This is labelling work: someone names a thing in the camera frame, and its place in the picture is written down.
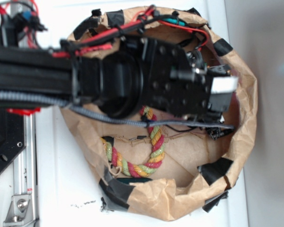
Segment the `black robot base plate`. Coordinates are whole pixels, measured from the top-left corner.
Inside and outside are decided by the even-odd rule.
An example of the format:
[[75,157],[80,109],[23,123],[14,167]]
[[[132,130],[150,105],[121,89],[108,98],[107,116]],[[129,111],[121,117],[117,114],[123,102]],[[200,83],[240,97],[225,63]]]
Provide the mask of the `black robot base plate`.
[[24,117],[0,109],[0,175],[25,146]]

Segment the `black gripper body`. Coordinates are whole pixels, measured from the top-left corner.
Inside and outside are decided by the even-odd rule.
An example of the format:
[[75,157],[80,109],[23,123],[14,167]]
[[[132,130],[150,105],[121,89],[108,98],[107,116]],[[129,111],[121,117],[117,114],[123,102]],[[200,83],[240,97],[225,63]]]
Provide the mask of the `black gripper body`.
[[228,65],[206,67],[198,51],[149,38],[142,52],[142,104],[175,117],[220,118],[228,111],[238,77]]

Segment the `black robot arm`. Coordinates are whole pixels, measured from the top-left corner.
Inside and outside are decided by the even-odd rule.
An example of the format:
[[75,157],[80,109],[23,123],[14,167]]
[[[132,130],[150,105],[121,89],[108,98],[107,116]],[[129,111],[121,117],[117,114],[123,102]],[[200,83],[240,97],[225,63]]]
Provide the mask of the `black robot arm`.
[[43,50],[0,47],[0,107],[48,106],[36,97],[62,99],[65,105],[94,104],[115,119],[136,114],[143,106],[175,117],[220,118],[238,86],[228,65],[206,67],[198,51],[153,38],[127,36],[103,59],[53,57]]

